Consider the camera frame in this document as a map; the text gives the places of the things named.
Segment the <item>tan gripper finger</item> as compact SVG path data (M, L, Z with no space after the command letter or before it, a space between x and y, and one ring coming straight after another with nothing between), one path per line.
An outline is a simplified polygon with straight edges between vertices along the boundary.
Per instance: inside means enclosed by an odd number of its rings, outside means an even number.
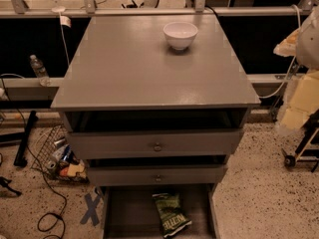
M319 110L319 71L293 77L284 94L284 104L277 115L279 131L295 131Z
M273 53L281 57L295 56L298 34L298 29L290 33L283 41L275 46Z

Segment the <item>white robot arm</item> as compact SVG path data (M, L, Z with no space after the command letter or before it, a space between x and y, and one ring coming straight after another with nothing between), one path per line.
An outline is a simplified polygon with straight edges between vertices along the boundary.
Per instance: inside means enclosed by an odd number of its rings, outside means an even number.
M319 7L313 8L301 26L273 50L281 57L293 56L308 69L300 79L287 86L284 106L278 113L280 130L297 130L319 110Z

